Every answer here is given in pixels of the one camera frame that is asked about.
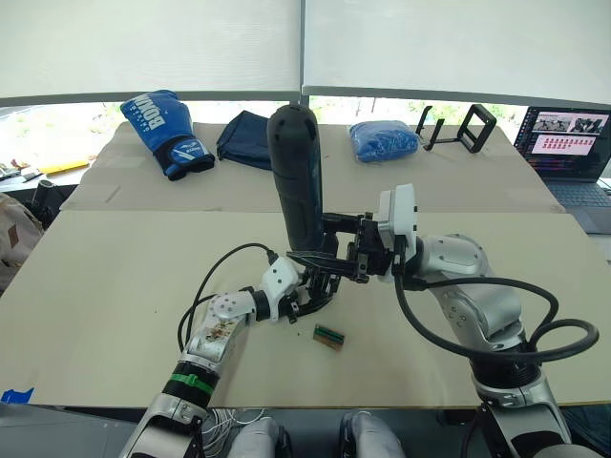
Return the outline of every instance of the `wire bundle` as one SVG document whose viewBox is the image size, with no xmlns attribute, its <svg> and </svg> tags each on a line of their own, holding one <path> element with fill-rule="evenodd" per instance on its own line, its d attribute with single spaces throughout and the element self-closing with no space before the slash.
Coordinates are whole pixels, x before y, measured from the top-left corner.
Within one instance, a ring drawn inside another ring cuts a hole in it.
<svg viewBox="0 0 611 458">
<path fill-rule="evenodd" d="M 209 419 L 214 420 L 214 425 L 208 429 L 202 427 L 203 451 L 207 458 L 219 456 L 227 442 L 227 438 L 234 427 L 245 427 L 251 423 L 260 420 L 265 414 L 265 409 L 261 411 L 255 418 L 248 421 L 239 420 L 236 418 L 237 410 L 232 408 L 213 408 L 210 412 Z"/>
</svg>

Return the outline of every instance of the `beige table surface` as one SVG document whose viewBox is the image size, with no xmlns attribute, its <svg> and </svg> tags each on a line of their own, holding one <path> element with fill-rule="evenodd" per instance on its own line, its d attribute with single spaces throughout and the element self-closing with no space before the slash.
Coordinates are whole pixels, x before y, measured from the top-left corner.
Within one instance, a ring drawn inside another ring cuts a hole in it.
<svg viewBox="0 0 611 458">
<path fill-rule="evenodd" d="M 195 133 L 216 153 L 223 128 L 196 123 Z M 424 134 L 431 130 L 427 127 Z M 455 131 L 455 126 L 444 127 L 439 137 L 454 136 Z M 498 128 L 476 155 L 461 143 L 449 143 L 375 164 L 356 161 L 347 126 L 321 125 L 320 136 L 327 212 L 376 210 L 380 193 L 403 183 L 414 184 L 418 205 L 425 212 L 563 212 Z M 272 174 L 230 160 L 169 181 L 128 123 L 118 127 L 62 208 L 281 211 Z"/>
<path fill-rule="evenodd" d="M 569 215 L 420 214 L 421 235 L 461 232 L 486 249 L 499 276 L 554 292 L 560 318 L 595 323 L 599 343 L 544 366 L 560 403 L 611 399 L 611 272 Z M 229 249 L 287 248 L 280 214 L 62 212 L 0 299 L 0 392 L 34 387 L 32 403 L 147 406 L 179 356 L 176 329 L 200 280 Z M 223 264 L 210 292 L 258 284 L 263 252 Z M 532 332 L 546 304 L 528 293 Z M 421 320 L 451 337 L 427 292 L 409 292 Z M 312 340 L 315 323 L 346 334 L 341 352 Z M 580 333 L 551 334 L 541 348 Z M 216 406 L 473 406 L 468 362 L 424 341 L 393 287 L 343 281 L 323 310 L 290 325 L 256 323 Z"/>
</svg>

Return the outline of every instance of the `folded dark blue cloth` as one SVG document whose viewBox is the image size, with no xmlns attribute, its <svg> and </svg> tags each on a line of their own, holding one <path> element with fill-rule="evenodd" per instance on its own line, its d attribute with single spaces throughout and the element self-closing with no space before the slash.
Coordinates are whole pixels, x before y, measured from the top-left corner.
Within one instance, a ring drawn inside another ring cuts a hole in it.
<svg viewBox="0 0 611 458">
<path fill-rule="evenodd" d="M 271 170 L 267 151 L 267 118 L 247 111 L 238 114 L 217 140 L 217 155 L 220 160 L 227 158 Z"/>
</svg>

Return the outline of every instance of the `white window blind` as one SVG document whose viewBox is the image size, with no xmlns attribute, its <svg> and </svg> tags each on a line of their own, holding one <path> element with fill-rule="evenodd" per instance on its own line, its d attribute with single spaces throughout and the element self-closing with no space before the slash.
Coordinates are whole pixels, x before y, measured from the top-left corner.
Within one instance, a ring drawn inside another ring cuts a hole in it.
<svg viewBox="0 0 611 458">
<path fill-rule="evenodd" d="M 307 0 L 303 92 L 611 105 L 611 2 Z"/>
<path fill-rule="evenodd" d="M 2 2 L 0 106 L 183 97 L 295 98 L 299 1 Z"/>
</svg>

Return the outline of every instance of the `laptop screen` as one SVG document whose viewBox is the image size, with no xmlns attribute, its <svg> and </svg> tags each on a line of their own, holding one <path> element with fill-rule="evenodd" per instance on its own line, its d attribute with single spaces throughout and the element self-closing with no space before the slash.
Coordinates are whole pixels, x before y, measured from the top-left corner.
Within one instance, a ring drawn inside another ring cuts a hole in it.
<svg viewBox="0 0 611 458">
<path fill-rule="evenodd" d="M 544 178 L 596 181 L 611 157 L 603 110 L 530 107 L 514 146 Z"/>
</svg>

